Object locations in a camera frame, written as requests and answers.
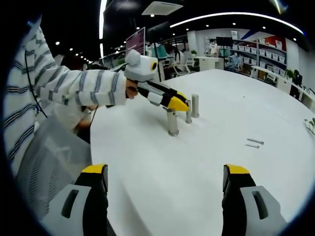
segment striped shirt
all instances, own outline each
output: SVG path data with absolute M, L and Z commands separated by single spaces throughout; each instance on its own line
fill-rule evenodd
M 30 38 L 15 57 L 4 98 L 5 149 L 15 175 L 34 137 L 35 100 L 27 70 L 32 88 L 42 100 L 69 106 L 122 105 L 126 102 L 123 74 L 104 70 L 71 71 L 57 66 L 41 28 Z

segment metal cylinder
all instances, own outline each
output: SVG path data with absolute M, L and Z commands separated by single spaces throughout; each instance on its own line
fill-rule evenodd
M 187 100 L 186 103 L 188 104 L 188 111 L 186 111 L 186 120 L 185 120 L 185 122 L 187 124 L 190 124 L 192 122 L 192 119 L 191 119 L 191 100 Z
M 170 136 L 177 136 L 179 134 L 177 114 L 172 109 L 167 109 L 167 126 L 168 134 Z
M 192 100 L 191 116 L 194 118 L 197 118 L 197 117 L 199 117 L 199 95 L 193 94 L 191 96 L 191 100 Z

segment air vent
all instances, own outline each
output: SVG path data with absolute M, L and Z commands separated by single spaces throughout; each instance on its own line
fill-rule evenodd
M 169 2 L 154 1 L 147 7 L 147 9 L 144 10 L 142 15 L 153 14 L 167 16 L 182 7 L 183 7 L 182 5 L 173 4 Z

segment hand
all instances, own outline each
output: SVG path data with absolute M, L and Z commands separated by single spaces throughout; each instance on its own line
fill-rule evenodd
M 129 99 L 134 99 L 138 95 L 138 86 L 135 81 L 126 80 L 126 95 Z

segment potted plant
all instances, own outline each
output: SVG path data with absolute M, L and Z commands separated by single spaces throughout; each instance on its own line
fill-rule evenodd
M 286 70 L 285 70 L 285 76 L 286 76 L 290 81 L 292 81 L 292 79 L 294 78 L 294 72 L 293 72 L 293 70 L 286 69 Z
M 315 118 L 312 120 L 308 121 L 307 119 L 304 120 L 306 128 L 315 135 Z
M 197 56 L 197 52 L 195 50 L 192 50 L 191 51 L 191 55 L 192 55 L 193 58 L 195 58 Z

